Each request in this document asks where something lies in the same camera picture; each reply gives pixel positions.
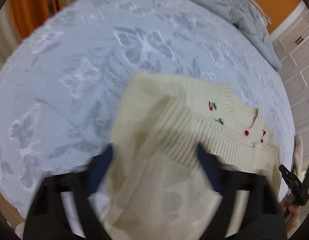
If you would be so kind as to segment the person's right hand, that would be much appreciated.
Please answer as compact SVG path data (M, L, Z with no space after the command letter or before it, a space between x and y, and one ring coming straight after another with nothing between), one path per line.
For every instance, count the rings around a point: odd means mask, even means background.
M288 205L287 202L289 200L288 195L286 195L283 200L280 202L280 207L282 209L282 212L285 213L287 210L290 213L289 219L286 221L286 230L290 231L296 223L296 220L299 215L299 207L295 205Z

